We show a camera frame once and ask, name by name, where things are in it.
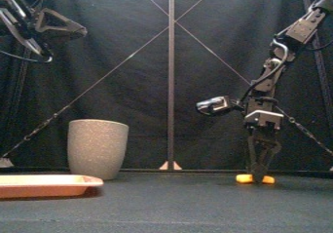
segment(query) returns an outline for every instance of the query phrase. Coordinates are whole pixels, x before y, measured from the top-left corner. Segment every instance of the black fabric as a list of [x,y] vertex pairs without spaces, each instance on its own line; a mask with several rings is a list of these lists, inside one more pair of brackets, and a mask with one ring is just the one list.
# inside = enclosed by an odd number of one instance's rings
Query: black fabric
[[[198,1],[176,0],[174,160],[184,169],[241,169],[248,136],[241,114],[233,112],[224,117],[208,118],[196,113],[194,104],[210,97],[242,96],[249,86],[245,79],[257,79],[269,56],[273,34],[305,13],[304,1]],[[157,169],[166,161],[169,35],[164,29],[169,24],[165,15],[169,0],[153,2],[44,0],[44,7],[84,25],[88,34],[55,49],[51,64],[28,66],[20,109],[4,147],[11,149],[36,126],[109,71],[112,73],[21,146],[15,158],[17,165],[67,166],[68,123],[84,118],[129,125],[122,168]],[[329,50],[325,60],[332,80]],[[1,77],[1,80],[3,89],[16,85],[9,79]],[[284,74],[277,98],[280,107],[332,147],[312,53],[304,53]],[[8,118],[7,113],[3,114],[4,122]],[[273,169],[330,168],[329,155],[289,123],[281,133],[281,143],[282,151],[272,163]]]

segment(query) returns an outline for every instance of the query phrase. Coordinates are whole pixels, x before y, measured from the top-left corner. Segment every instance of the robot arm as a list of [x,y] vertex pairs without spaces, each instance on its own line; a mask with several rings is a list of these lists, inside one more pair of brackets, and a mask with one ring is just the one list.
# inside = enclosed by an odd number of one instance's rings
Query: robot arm
[[333,0],[320,0],[308,13],[274,36],[270,57],[264,63],[258,79],[252,81],[241,99],[230,101],[229,97],[214,97],[196,104],[196,110],[208,116],[224,115],[232,110],[242,111],[244,124],[249,131],[248,171],[256,182],[262,182],[273,155],[281,149],[277,133],[284,115],[274,111],[276,84],[330,12]]
[[52,58],[52,48],[85,36],[87,31],[55,11],[40,11],[36,3],[37,0],[0,0],[0,34],[11,33],[35,54]]

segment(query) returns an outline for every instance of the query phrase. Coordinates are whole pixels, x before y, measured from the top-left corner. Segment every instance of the black curtain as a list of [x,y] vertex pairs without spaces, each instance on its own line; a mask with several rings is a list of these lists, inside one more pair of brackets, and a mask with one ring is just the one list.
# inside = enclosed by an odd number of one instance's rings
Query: black curtain
[[[87,27],[85,38],[55,49],[48,65],[29,64],[19,111],[8,132],[7,151],[104,77],[48,127],[25,142],[13,159],[19,166],[65,167],[68,123],[93,118],[130,127],[124,169],[158,169],[168,160],[168,9],[169,0],[44,0]],[[248,132],[242,116],[204,117],[194,104],[210,97],[244,94],[269,57],[276,32],[305,13],[304,0],[176,0],[174,161],[186,170],[245,167]],[[321,40],[332,35],[329,25]],[[332,57],[324,52],[332,86]],[[7,75],[17,69],[4,58]],[[17,83],[1,73],[1,88]],[[332,147],[325,103],[313,53],[305,52],[278,83],[280,107]],[[282,151],[272,169],[328,170],[332,157],[288,121]]]

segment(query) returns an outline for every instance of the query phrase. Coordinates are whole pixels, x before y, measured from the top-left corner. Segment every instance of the diagonal cable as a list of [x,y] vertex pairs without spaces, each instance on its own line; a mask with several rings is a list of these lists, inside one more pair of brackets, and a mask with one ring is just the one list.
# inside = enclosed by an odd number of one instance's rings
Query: diagonal cable
[[[149,0],[153,5],[161,10],[161,12],[169,17],[168,12],[160,7],[160,5],[154,2],[154,0]],[[200,41],[200,39],[185,29],[185,27],[180,24],[178,20],[190,12],[190,10],[202,2],[204,0],[198,0],[188,9],[186,11],[178,16],[174,20],[174,23],[184,29],[184,31],[193,37],[197,43],[202,46],[202,48],[213,54],[213,56],[225,64],[225,66],[236,73],[236,75],[248,83],[250,81],[241,75],[241,73],[234,69],[234,67],[224,60],[218,55],[213,52],[213,50]]]

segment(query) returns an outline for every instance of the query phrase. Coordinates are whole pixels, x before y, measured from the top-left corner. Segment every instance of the metal pole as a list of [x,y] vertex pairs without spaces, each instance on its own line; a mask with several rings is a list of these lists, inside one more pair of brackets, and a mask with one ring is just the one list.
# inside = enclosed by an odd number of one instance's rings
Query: metal pole
[[[308,10],[308,7],[310,5],[310,1],[304,0],[304,2],[305,2],[305,10]],[[314,48],[320,47],[320,41],[318,41],[317,34],[314,35],[312,45]],[[332,98],[332,92],[330,92],[329,85],[328,85],[328,75],[326,75],[324,57],[322,57],[322,53],[320,51],[314,52],[314,59],[316,59],[320,86],[321,86],[321,92],[322,92],[322,98],[324,98],[324,104],[325,104],[325,110],[326,110],[329,131],[330,131],[330,135],[333,136],[333,107],[332,107],[333,98]]]
[[169,0],[168,171],[174,160],[174,0]]

